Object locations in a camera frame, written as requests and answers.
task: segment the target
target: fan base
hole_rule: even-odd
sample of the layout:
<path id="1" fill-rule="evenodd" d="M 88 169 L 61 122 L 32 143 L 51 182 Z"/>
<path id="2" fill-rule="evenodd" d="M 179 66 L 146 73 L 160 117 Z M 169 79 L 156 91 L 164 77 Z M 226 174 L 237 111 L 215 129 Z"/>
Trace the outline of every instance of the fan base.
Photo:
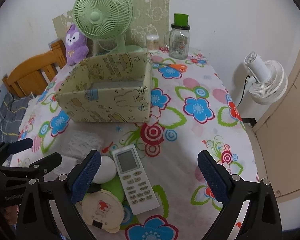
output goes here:
<path id="1" fill-rule="evenodd" d="M 130 52 L 145 52 L 143 48 L 137 45 L 127 45 L 125 46 L 124 51 L 120 50 L 118 47 L 115 49 L 111 50 L 109 53 L 110 54 L 116 54 L 116 53 L 130 53 Z"/>

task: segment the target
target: black cable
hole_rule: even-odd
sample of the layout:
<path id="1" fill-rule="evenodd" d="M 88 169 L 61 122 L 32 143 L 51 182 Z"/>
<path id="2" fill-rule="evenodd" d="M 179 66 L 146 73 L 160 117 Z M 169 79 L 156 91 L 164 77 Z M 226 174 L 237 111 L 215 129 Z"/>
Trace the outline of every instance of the black cable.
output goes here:
<path id="1" fill-rule="evenodd" d="M 246 76 L 246 79 L 244 80 L 244 86 L 243 86 L 243 91 L 242 91 L 242 97 L 241 97 L 240 103 L 237 105 L 237 107 L 241 104 L 241 101 L 242 101 L 242 99 L 243 99 L 244 90 L 245 90 L 246 84 L 247 84 L 247 78 L 250 78 L 250 76 L 247 75 L 247 76 Z"/>

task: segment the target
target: green desk fan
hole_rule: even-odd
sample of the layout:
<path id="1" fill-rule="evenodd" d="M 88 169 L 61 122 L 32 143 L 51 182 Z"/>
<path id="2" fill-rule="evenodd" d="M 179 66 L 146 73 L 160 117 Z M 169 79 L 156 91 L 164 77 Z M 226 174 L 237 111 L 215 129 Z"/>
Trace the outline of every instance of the green desk fan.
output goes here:
<path id="1" fill-rule="evenodd" d="M 117 40 L 110 53 L 143 51 L 139 46 L 125 45 L 124 33 L 133 19 L 132 0 L 76 0 L 74 22 L 89 39 Z"/>

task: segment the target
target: screw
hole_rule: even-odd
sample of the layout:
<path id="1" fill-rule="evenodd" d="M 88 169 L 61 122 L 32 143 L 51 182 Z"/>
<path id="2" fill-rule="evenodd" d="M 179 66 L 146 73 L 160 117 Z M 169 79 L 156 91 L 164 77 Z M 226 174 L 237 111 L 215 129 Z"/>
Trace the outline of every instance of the screw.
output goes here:
<path id="1" fill-rule="evenodd" d="M 65 180 L 66 178 L 67 178 L 67 175 L 66 175 L 66 174 L 61 174 L 61 175 L 59 176 L 59 180 L 61 180 L 61 181 Z"/>
<path id="2" fill-rule="evenodd" d="M 270 184 L 269 179 L 263 179 L 262 182 L 263 182 L 264 184 L 266 184 L 266 185 L 269 185 L 269 184 Z"/>
<path id="3" fill-rule="evenodd" d="M 235 181 L 239 181 L 240 180 L 240 176 L 237 175 L 237 174 L 233 174 L 232 175 L 232 179 L 235 180 Z"/>
<path id="4" fill-rule="evenodd" d="M 29 184 L 33 185 L 36 181 L 37 181 L 36 179 L 31 179 L 31 180 L 29 180 Z"/>

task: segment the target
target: cartoon printed box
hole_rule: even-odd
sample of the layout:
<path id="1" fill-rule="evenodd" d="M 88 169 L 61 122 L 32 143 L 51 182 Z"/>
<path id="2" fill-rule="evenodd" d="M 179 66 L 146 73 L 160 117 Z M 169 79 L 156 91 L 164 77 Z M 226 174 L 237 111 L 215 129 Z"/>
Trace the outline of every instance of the cartoon printed box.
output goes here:
<path id="1" fill-rule="evenodd" d="M 74 67 L 55 98 L 76 122 L 147 122 L 151 68 L 146 52 L 90 57 Z"/>

